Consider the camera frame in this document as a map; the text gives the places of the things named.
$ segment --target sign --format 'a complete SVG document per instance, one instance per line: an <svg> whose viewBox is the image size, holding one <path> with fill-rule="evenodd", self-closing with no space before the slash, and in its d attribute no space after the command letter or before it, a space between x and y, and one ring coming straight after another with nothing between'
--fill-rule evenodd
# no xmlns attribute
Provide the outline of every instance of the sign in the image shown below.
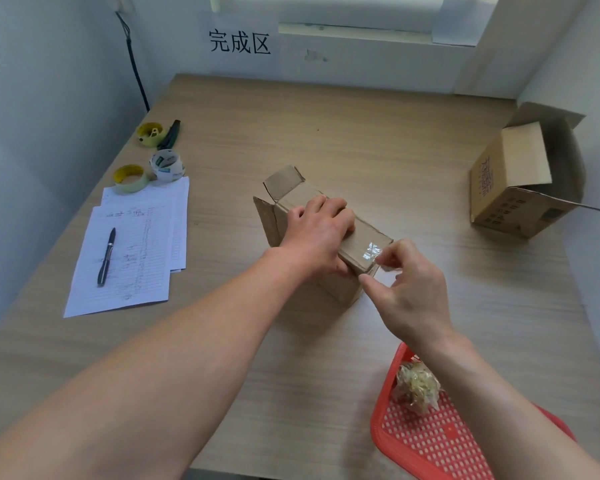
<svg viewBox="0 0 600 480"><path fill-rule="evenodd" d="M278 22L243 13L200 12L202 47L212 73L280 76Z"/></svg>

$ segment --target hand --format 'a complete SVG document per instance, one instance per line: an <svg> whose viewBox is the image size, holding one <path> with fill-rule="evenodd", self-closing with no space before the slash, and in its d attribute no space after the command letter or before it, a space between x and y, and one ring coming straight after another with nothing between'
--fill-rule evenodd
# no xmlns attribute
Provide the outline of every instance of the hand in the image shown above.
<svg viewBox="0 0 600 480"><path fill-rule="evenodd" d="M287 213L287 232L280 248L301 260L310 276L350 273L338 257L345 234L355 229L356 217L346 206L342 198L319 195Z"/></svg>
<svg viewBox="0 0 600 480"><path fill-rule="evenodd" d="M360 275L364 290L392 334L415 349L455 334L445 275L414 243L407 239L392 243L376 263L402 270L391 287L368 274Z"/></svg>

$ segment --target black cable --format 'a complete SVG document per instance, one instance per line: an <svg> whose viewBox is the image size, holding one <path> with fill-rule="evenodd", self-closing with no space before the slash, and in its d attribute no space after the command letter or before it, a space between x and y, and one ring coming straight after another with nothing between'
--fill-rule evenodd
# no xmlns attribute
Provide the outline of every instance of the black cable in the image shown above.
<svg viewBox="0 0 600 480"><path fill-rule="evenodd" d="M131 29L128 24L124 21L120 12L117 11L116 15L122 23L122 30L125 31L125 37L127 38L127 49L129 51L129 59L131 59L131 67L134 69L134 74L136 75L136 81L138 83L138 87L140 88L140 92L142 93L142 99L144 99L144 106L146 108L146 112L149 112L149 101L146 100L146 94L144 93L144 87L142 86L142 81L140 80L140 74L138 74L138 67L136 67L136 59L134 57L134 51L131 49Z"/></svg>

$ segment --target table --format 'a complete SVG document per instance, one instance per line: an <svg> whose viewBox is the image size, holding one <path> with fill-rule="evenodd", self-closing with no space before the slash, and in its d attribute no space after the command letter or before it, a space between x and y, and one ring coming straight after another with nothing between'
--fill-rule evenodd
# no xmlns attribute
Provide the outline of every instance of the table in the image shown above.
<svg viewBox="0 0 600 480"><path fill-rule="evenodd" d="M384 233L412 238L447 275L456 327L600 460L600 354L558 229L527 242L469 224L468 170L513 110L485 98L176 76L145 121L182 120L187 269L172 275L165 303L61 318L91 208L115 168L151 154L132 136L1 324L0 432L255 261L267 242L251 197L266 198L263 179L291 163ZM368 427L397 346L366 296L344 310L305 285L194 466L280 479L410 478L376 450Z"/></svg>

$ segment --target cardboard box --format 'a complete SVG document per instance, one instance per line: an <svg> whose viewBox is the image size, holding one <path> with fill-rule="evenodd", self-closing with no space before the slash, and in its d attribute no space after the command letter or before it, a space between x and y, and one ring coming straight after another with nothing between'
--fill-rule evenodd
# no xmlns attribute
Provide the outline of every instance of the cardboard box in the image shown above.
<svg viewBox="0 0 600 480"><path fill-rule="evenodd" d="M529 238L582 203L585 169L574 112L524 103L475 161L471 222Z"/></svg>
<svg viewBox="0 0 600 480"><path fill-rule="evenodd" d="M306 205L322 192L307 183L297 168L291 165L268 177L264 186L274 203L257 197L253 198L253 202L258 209L269 245L277 247L287 231L287 212L299 205ZM323 277L320 284L343 305L351 305L362 290L357 276L362 273L373 276L378 268L374 259L392 242L390 237L356 217L356 230L345 236L338 252L356 277L332 274Z"/></svg>

